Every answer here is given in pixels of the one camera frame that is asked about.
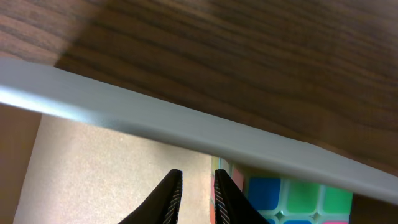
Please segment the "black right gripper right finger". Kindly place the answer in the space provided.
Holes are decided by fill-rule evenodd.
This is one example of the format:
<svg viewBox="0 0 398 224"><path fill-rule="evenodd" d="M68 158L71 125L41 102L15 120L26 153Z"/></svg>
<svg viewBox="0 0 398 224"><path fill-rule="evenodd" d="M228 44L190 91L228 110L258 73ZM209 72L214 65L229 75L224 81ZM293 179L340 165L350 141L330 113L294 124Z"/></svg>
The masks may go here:
<svg viewBox="0 0 398 224"><path fill-rule="evenodd" d="M223 169L215 170L216 224L269 224Z"/></svg>

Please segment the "multicolour puzzle cube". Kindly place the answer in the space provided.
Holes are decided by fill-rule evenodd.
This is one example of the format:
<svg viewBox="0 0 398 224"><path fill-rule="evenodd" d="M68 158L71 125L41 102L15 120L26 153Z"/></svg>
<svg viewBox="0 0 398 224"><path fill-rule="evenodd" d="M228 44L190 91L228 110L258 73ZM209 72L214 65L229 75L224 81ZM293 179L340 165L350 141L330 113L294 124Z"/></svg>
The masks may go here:
<svg viewBox="0 0 398 224"><path fill-rule="evenodd" d="M215 170L225 170L269 223L349 223L353 193L347 190L270 172L245 170L215 156L211 158L211 169L212 189Z"/></svg>

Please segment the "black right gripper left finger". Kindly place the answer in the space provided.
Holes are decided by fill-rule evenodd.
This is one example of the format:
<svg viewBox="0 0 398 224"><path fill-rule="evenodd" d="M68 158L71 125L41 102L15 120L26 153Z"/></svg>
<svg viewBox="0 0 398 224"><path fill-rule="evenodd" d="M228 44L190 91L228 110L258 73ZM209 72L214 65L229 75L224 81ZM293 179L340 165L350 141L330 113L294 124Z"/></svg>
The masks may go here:
<svg viewBox="0 0 398 224"><path fill-rule="evenodd" d="M119 224L177 224L183 172L172 169L150 195Z"/></svg>

